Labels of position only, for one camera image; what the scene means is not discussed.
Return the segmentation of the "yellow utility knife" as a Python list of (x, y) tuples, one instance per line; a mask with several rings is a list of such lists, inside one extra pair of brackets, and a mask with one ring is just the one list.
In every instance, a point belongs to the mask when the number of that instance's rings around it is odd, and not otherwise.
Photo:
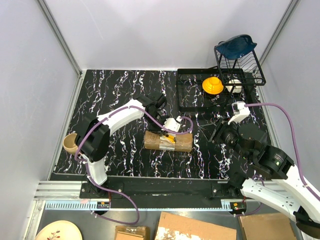
[(175, 136), (172, 136), (172, 135), (167, 134), (167, 135), (165, 136), (165, 138), (166, 138), (167, 141), (170, 142), (171, 144), (175, 144), (175, 143), (176, 143), (176, 137), (175, 137)]

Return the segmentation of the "brown cardboard express box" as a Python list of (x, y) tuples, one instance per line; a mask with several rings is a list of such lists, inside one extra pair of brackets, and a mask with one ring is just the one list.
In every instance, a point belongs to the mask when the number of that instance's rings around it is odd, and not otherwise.
[(176, 143), (172, 144), (166, 139), (168, 134), (156, 134), (146, 131), (144, 135), (144, 148), (148, 150), (164, 150), (175, 152), (190, 152), (193, 147), (193, 134), (176, 135)]

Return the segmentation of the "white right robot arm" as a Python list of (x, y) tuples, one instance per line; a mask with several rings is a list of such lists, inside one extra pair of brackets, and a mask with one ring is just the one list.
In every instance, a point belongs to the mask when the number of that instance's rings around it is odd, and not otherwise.
[(312, 238), (320, 237), (320, 201), (304, 186), (297, 164), (280, 148), (268, 143), (268, 135), (253, 123), (236, 125), (221, 120), (213, 125), (209, 141), (224, 144), (251, 164), (267, 181), (282, 187), (289, 196), (256, 183), (236, 172), (227, 185), (228, 195), (257, 200), (284, 214)]

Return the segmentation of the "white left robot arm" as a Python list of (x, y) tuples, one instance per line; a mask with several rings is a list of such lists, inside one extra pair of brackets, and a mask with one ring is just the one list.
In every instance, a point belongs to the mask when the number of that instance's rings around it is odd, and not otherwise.
[(94, 181), (90, 192), (95, 197), (103, 198), (108, 193), (104, 158), (109, 149), (110, 136), (130, 122), (143, 117), (146, 118), (150, 131), (162, 132), (161, 126), (168, 117), (160, 115), (160, 110), (166, 105), (167, 99), (162, 93), (142, 95), (111, 112), (85, 119), (77, 132), (75, 144), (87, 161), (87, 173)]

